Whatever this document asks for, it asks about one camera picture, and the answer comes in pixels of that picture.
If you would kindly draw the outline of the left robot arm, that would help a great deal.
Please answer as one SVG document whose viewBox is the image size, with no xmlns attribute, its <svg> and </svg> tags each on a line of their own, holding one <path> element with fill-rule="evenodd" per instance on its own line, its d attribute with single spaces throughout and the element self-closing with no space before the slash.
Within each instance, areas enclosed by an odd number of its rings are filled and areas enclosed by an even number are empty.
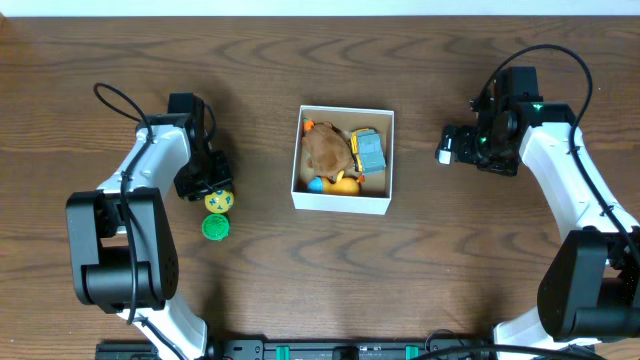
<svg viewBox="0 0 640 360">
<path fill-rule="evenodd" d="M 204 128 L 211 108 L 142 116 L 136 143 L 116 172 L 97 189 L 73 193 L 66 220 L 74 291 L 137 327 L 162 359 L 221 359 L 177 291 L 179 262 L 164 198 L 200 201 L 231 187 L 225 157 Z"/>
</svg>

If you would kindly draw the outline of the orange rubber duck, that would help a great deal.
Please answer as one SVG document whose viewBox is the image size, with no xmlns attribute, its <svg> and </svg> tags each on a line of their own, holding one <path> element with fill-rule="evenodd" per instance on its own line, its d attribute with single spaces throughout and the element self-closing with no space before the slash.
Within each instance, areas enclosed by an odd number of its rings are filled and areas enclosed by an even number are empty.
<svg viewBox="0 0 640 360">
<path fill-rule="evenodd" d="M 363 180 L 363 176 L 348 177 L 344 175 L 343 171 L 340 171 L 335 181 L 331 181 L 327 177 L 315 177 L 307 185 L 307 191 L 314 194 L 359 196 Z"/>
</svg>

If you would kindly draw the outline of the white cardboard box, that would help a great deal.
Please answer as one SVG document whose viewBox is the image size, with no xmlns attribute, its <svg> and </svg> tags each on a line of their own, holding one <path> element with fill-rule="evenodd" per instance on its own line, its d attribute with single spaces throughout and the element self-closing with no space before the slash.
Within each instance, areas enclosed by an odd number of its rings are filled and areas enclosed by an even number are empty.
<svg viewBox="0 0 640 360">
<path fill-rule="evenodd" d="M 382 173 L 365 176 L 359 196 L 308 192 L 306 185 L 312 180 L 313 171 L 307 166 L 308 156 L 301 144 L 305 119 L 315 123 L 329 121 L 338 130 L 347 133 L 360 128 L 373 128 L 381 138 L 386 168 Z M 385 215 L 392 200 L 394 185 L 394 121 L 395 113 L 392 110 L 301 105 L 297 119 L 290 185 L 294 208 Z"/>
</svg>

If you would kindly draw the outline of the yellow letter ball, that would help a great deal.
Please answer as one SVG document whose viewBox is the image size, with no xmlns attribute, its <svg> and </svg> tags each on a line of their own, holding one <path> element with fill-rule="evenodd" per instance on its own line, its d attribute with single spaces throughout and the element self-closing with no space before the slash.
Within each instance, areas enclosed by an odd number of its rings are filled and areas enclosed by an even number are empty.
<svg viewBox="0 0 640 360">
<path fill-rule="evenodd" d="M 234 205 L 235 197 L 232 191 L 216 190 L 204 198 L 206 209 L 214 214 L 224 214 Z"/>
</svg>

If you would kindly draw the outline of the grey yellow toy car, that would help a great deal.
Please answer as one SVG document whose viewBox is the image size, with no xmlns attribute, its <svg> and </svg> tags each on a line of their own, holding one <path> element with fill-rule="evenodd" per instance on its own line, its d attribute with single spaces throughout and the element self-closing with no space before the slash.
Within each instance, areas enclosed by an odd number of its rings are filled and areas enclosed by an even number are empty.
<svg viewBox="0 0 640 360">
<path fill-rule="evenodd" d="M 386 160 L 381 138 L 374 129 L 362 128 L 353 131 L 350 146 L 357 172 L 370 175 L 385 170 Z"/>
</svg>

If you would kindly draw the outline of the green ridged disc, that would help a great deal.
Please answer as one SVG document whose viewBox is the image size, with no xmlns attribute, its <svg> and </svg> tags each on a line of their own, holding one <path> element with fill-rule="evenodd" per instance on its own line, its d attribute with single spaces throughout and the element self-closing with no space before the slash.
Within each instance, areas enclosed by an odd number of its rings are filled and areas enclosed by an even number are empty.
<svg viewBox="0 0 640 360">
<path fill-rule="evenodd" d="M 202 222 L 202 234 L 211 241 L 222 241 L 229 236 L 230 222 L 223 214 L 210 214 Z"/>
</svg>

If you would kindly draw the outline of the brown plush teddy bear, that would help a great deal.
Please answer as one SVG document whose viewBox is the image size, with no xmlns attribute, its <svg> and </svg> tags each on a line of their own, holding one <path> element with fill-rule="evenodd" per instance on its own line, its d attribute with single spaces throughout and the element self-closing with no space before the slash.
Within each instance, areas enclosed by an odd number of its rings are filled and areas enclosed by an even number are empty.
<svg viewBox="0 0 640 360">
<path fill-rule="evenodd" d="M 341 171 L 354 168 L 351 149 L 331 122 L 315 123 L 302 136 L 301 146 L 300 175 L 305 181 L 314 177 L 334 180 Z"/>
</svg>

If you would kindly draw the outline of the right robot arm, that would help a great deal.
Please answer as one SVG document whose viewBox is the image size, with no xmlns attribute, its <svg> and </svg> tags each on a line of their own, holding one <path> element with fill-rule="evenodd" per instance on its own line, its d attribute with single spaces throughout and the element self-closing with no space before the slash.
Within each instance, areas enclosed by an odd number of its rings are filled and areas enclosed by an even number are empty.
<svg viewBox="0 0 640 360">
<path fill-rule="evenodd" d="M 569 105 L 489 105 L 477 120 L 474 126 L 446 126 L 437 160 L 504 176 L 527 167 L 562 239 L 535 307 L 496 325 L 494 343 L 560 350 L 638 337 L 639 223 L 591 160 Z"/>
</svg>

